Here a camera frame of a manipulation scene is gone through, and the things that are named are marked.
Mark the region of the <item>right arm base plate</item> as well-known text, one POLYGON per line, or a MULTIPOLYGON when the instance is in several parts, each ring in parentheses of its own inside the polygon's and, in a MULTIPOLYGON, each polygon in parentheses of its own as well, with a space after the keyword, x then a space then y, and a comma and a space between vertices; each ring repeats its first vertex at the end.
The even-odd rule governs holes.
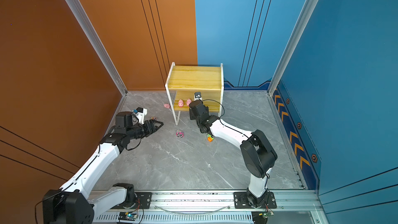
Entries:
POLYGON ((267 190, 261 197, 257 198, 251 192, 234 192, 234 204, 237 209, 264 208, 276 209, 277 203, 274 193, 267 190))

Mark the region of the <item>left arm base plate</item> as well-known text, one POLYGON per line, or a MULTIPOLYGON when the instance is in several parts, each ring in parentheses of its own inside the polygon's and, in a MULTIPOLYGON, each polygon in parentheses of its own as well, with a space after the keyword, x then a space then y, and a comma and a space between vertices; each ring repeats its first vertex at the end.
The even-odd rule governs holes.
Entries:
POLYGON ((150 209, 152 192, 136 192, 132 202, 123 202, 112 207, 112 209, 150 209))

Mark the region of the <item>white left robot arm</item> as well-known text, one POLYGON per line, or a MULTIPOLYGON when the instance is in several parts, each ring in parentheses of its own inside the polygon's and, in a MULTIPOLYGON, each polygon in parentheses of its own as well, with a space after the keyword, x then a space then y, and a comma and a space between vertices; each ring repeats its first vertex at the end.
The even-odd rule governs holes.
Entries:
POLYGON ((87 162, 58 190, 49 190, 44 195, 40 204, 45 224, 91 224, 116 205, 139 207, 133 184, 115 184, 93 200, 89 196, 109 165, 123 151, 130 150, 131 140, 142 141, 163 127, 161 121, 146 120, 146 114, 146 109, 139 107, 116 115, 115 125, 101 139, 87 162))

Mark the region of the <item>green orange toy car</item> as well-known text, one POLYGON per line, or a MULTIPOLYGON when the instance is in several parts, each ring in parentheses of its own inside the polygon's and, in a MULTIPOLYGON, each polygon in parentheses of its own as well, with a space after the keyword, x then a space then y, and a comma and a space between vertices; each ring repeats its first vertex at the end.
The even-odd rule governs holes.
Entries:
POLYGON ((213 137, 212 135, 208 134, 208 135, 207 135, 207 140, 208 140, 209 142, 212 142, 212 141, 214 140, 214 137, 213 137))

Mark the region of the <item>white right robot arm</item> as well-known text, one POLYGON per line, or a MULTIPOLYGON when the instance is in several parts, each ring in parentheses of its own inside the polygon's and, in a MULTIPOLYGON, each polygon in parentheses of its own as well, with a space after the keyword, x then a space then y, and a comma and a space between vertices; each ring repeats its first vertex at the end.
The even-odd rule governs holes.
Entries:
POLYGON ((254 208, 262 206, 267 194, 269 174, 278 158, 266 135, 261 130, 250 132, 239 129, 221 117, 211 115, 201 100, 190 103, 189 113, 201 133, 221 138, 240 149, 245 166, 251 174, 247 188, 249 204, 254 208))

